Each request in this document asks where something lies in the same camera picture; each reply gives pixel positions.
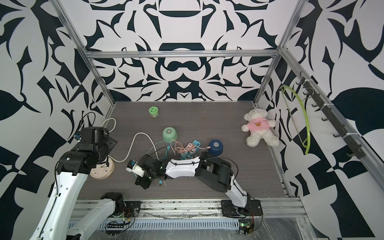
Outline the pink charger plug cube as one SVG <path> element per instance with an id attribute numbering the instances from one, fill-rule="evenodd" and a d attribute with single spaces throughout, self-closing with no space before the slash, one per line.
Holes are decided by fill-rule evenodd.
<path id="1" fill-rule="evenodd" d="M 194 152 L 195 151 L 195 145 L 192 144 L 192 143 L 189 143 L 186 148 L 185 148 L 185 152 Z"/>

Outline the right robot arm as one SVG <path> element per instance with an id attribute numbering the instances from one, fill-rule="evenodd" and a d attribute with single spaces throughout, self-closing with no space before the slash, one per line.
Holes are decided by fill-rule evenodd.
<path id="1" fill-rule="evenodd" d="M 137 176 L 135 184 L 145 190 L 154 180 L 194 177 L 210 189 L 225 193 L 233 206 L 250 211 L 251 196 L 237 183 L 232 165 L 209 152 L 187 160 L 158 160 L 144 155 L 138 162 L 129 161 L 126 170 Z"/>

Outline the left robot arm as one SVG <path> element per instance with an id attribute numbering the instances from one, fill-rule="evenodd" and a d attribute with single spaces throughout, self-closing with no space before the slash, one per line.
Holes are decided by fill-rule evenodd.
<path id="1" fill-rule="evenodd" d="M 106 163 L 117 144 L 103 127 L 80 131 L 80 141 L 60 157 L 55 168 L 55 184 L 50 199 L 31 236 L 32 240 L 87 240 L 109 216 L 118 216 L 125 208 L 121 193 L 105 193 L 97 205 L 77 224 L 69 227 L 80 190 L 92 169 Z"/>

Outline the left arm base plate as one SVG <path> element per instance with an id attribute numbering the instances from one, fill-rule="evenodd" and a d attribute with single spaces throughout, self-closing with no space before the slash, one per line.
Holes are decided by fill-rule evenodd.
<path id="1" fill-rule="evenodd" d="M 117 202 L 115 211 L 112 213 L 114 217 L 130 218 L 136 216 L 141 210 L 141 201 L 124 201 Z"/>

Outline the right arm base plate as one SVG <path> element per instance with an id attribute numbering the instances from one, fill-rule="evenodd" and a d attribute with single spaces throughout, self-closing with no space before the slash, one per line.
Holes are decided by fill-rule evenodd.
<path id="1" fill-rule="evenodd" d="M 244 208 L 236 207 L 231 200 L 221 201 L 222 215 L 227 218 L 261 217 L 263 209 L 259 200 L 250 199 Z"/>

